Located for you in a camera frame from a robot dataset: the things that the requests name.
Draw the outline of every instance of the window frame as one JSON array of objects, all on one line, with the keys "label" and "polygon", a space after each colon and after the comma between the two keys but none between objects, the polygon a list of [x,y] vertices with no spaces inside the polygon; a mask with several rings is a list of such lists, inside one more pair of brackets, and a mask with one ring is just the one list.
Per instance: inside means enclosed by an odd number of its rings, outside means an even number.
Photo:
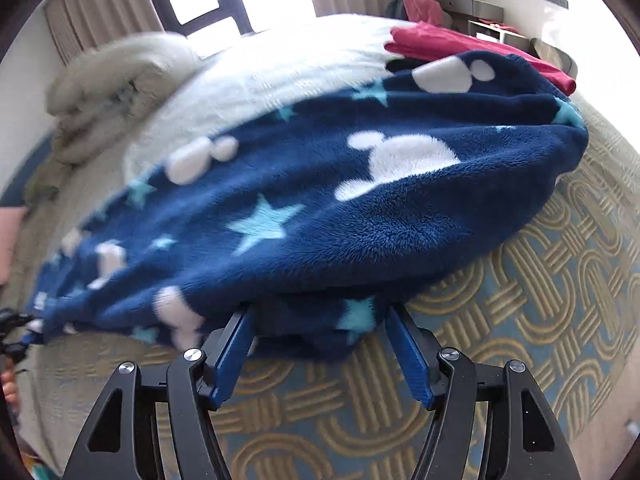
[{"label": "window frame", "polygon": [[171,0],[151,1],[156,8],[164,30],[178,32],[184,36],[193,34],[225,18],[233,18],[236,21],[240,34],[249,34],[254,31],[242,0],[218,0],[219,7],[217,9],[205,12],[187,23],[180,23],[178,21]]}]

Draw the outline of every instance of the mattress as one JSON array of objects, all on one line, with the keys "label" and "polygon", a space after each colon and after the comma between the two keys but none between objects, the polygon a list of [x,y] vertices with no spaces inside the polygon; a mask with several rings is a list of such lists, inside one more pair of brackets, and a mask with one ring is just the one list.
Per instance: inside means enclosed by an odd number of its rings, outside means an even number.
[{"label": "mattress", "polygon": [[[333,89],[385,76],[383,49],[400,22],[331,16],[272,30],[216,56],[143,124],[77,171],[38,209],[17,247],[2,304],[24,304],[40,262],[82,216],[175,148]],[[580,166],[517,236],[408,305],[441,344],[478,362],[525,362],[569,440],[590,431],[638,335],[640,156],[579,95],[590,128]],[[114,368],[167,362],[175,352],[112,334],[79,334],[36,349],[23,435],[59,470]],[[485,416],[478,407],[466,475],[478,474]],[[383,333],[337,365],[250,361],[212,420],[233,478],[408,478],[429,424],[412,401]],[[178,478],[166,410],[165,471]],[[598,426],[595,438],[605,438]]]}]

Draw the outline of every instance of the wall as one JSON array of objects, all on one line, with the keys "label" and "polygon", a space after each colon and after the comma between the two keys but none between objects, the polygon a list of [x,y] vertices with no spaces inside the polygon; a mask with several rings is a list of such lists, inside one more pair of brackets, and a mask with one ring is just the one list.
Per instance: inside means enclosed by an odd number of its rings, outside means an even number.
[{"label": "wall", "polygon": [[634,107],[640,56],[602,0],[569,0],[565,10],[543,0],[485,0],[529,38],[542,38],[578,64],[578,90],[640,151]]},{"label": "wall", "polygon": [[0,63],[0,192],[52,126],[44,92],[62,69],[44,11],[38,9]]}]

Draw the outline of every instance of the red cloth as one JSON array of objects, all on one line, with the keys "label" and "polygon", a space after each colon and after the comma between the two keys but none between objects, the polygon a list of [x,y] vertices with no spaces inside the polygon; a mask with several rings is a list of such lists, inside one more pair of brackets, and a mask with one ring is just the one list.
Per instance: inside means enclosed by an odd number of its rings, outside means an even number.
[{"label": "red cloth", "polygon": [[442,7],[436,0],[402,0],[410,22],[442,26]]},{"label": "red cloth", "polygon": [[501,43],[478,40],[446,28],[438,28],[429,23],[418,23],[415,27],[393,27],[394,40],[385,45],[389,52],[403,56],[436,61],[469,50],[489,50],[498,54],[517,54],[529,61],[546,79],[556,85],[565,95],[575,92],[575,81],[550,63],[536,59],[517,48]]}]

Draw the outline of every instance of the fleece blanket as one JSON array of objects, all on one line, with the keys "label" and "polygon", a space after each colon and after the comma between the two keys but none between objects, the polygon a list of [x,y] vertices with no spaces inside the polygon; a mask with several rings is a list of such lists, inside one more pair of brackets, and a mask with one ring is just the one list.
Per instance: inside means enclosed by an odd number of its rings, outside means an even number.
[{"label": "fleece blanket", "polygon": [[391,301],[526,224],[587,142],[557,88],[490,52],[280,108],[177,150],[72,230],[31,329],[186,349],[251,303],[257,354],[341,358]]}]

